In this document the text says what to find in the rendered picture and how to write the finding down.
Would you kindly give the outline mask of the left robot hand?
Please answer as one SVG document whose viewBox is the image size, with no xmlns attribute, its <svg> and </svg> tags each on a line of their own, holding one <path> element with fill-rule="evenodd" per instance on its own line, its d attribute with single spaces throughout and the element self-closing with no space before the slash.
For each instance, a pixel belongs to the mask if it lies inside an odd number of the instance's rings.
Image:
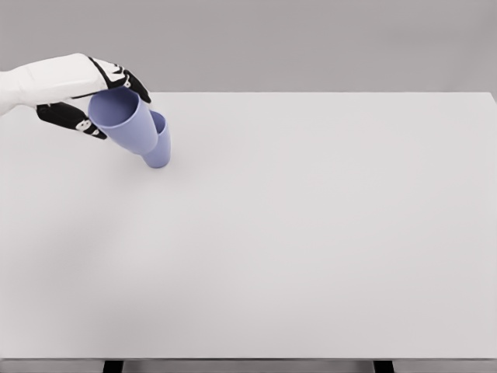
<svg viewBox="0 0 497 373">
<path fill-rule="evenodd" d="M 107 135 L 69 100 L 125 87 L 151 104 L 149 91 L 129 69 L 83 53 L 27 64 L 19 87 L 19 101 L 34 108 L 40 120 L 101 140 Z"/>
</svg>

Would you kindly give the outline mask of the blue plastic cup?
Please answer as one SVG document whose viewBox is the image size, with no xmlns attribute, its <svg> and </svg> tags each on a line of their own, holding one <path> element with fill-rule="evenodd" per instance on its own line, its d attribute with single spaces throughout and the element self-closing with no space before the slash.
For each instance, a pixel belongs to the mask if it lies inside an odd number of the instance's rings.
<svg viewBox="0 0 497 373">
<path fill-rule="evenodd" d="M 169 132 L 169 125 L 165 117 L 157 111 L 151 111 L 151 116 L 155 124 L 158 135 L 158 142 L 156 146 L 142 159 L 147 166 L 159 169 L 170 162 L 171 159 L 171 138 Z"/>
<path fill-rule="evenodd" d="M 98 129 L 129 152 L 144 155 L 158 143 L 151 111 L 131 89 L 119 87 L 94 94 L 88 115 Z"/>
</svg>

